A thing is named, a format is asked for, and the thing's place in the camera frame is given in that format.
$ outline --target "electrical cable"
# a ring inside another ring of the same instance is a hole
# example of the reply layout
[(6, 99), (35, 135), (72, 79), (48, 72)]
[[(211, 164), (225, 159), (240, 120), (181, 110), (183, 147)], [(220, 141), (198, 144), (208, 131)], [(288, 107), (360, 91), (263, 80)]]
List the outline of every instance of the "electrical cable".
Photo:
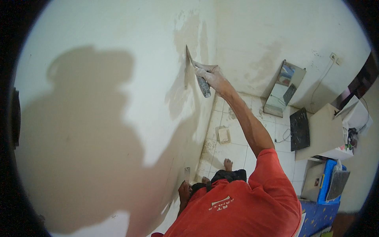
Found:
[(278, 102), (279, 102), (281, 105), (287, 106), (287, 105), (285, 104), (285, 102), (283, 102), (283, 101), (280, 100), (279, 97), (276, 97), (276, 96), (273, 96), (273, 95), (270, 95), (270, 96), (277, 98), (277, 99), (278, 99)]
[(328, 74), (329, 70), (332, 68), (333, 64), (334, 64), (334, 55), (332, 56), (332, 59), (333, 59), (333, 63), (330, 65), (329, 69), (326, 71), (325, 75), (321, 78), (320, 82), (318, 83), (316, 89), (313, 91), (312, 93), (312, 97), (310, 98), (310, 104), (309, 104), (309, 107), (310, 107), (310, 110), (312, 113), (313, 112), (313, 109), (312, 109), (312, 99), (313, 99), (313, 95), (315, 94), (315, 91), (317, 90), (317, 88), (320, 86), (321, 84), (321, 81), (325, 78), (326, 74)]
[(366, 102), (365, 98), (361, 97), (361, 99), (363, 99), (363, 101), (364, 101), (365, 104), (366, 104), (366, 109), (367, 109), (367, 113), (368, 113), (368, 115), (367, 115), (367, 121), (366, 121), (365, 125), (363, 125), (363, 127), (361, 127), (361, 128), (358, 130), (358, 133), (359, 133), (364, 127), (366, 127), (366, 125), (367, 125), (367, 123), (368, 123), (368, 121), (369, 121), (369, 119), (370, 119), (370, 112), (368, 111), (368, 105), (367, 105), (367, 102)]
[(284, 138), (284, 134), (287, 132), (287, 131), (291, 131), (290, 129), (287, 129), (284, 133), (283, 133), (283, 135), (282, 135), (282, 138), (283, 138), (283, 140), (282, 141), (288, 141), (288, 140), (286, 140), (288, 137), (290, 137), (291, 136), (291, 133), (286, 137), (286, 138)]

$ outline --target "foot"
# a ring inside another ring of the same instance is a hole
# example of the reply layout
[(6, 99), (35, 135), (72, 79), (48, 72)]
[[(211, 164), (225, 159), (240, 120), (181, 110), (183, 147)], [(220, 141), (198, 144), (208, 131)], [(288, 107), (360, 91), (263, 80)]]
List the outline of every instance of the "foot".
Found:
[(207, 177), (205, 177), (205, 176), (203, 176), (203, 178), (201, 179), (201, 182), (203, 183), (203, 184), (206, 184), (206, 183), (208, 183), (210, 180), (207, 178)]
[(226, 171), (232, 171), (233, 162), (229, 159), (224, 160), (224, 167)]

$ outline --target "floor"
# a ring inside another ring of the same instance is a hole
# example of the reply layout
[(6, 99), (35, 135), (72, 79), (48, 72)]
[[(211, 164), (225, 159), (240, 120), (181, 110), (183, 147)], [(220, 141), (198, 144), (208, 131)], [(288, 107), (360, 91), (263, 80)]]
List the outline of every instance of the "floor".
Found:
[[(244, 94), (240, 94), (240, 96), (253, 114), (266, 127), (271, 139), (273, 141), (275, 139), (282, 141), (275, 143), (279, 162), (284, 173), (292, 182), (296, 194), (300, 195), (306, 170), (313, 164), (311, 164), (312, 161), (308, 160), (295, 161), (295, 152), (291, 152), (290, 142), (283, 141), (284, 138), (290, 140), (290, 138), (287, 138), (290, 134), (290, 114), (296, 112), (297, 109), (287, 106), (283, 112), (283, 118), (279, 118), (262, 112), (265, 99)], [(218, 129), (224, 127), (229, 128), (231, 143), (221, 145), (217, 134)], [(256, 157), (247, 144), (238, 120), (235, 118), (227, 102), (221, 97), (216, 96), (196, 182), (201, 182), (200, 180), (203, 176), (211, 179), (216, 171), (224, 168), (223, 161), (225, 158), (233, 161), (233, 170), (245, 169), (248, 177), (255, 169)]]

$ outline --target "hand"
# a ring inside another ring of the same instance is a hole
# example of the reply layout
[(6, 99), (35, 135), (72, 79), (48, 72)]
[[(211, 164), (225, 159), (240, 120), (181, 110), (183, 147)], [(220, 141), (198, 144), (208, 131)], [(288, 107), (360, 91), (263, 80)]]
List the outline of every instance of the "hand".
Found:
[(211, 66), (203, 65), (196, 61), (193, 62), (195, 64), (196, 76), (203, 77), (222, 98), (225, 98), (226, 95), (233, 91), (232, 85), (224, 77), (218, 65)]
[(188, 203), (188, 201), (190, 200), (191, 191), (192, 186), (184, 180), (182, 185), (178, 189), (180, 204)]

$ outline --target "mirror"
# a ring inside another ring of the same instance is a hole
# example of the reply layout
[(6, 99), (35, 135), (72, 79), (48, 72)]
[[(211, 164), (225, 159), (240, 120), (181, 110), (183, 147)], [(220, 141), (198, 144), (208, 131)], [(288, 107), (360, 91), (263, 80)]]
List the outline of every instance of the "mirror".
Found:
[(299, 87), (306, 72), (305, 68), (299, 68), (284, 60), (274, 88), (263, 107), (263, 112), (283, 117), (284, 109)]

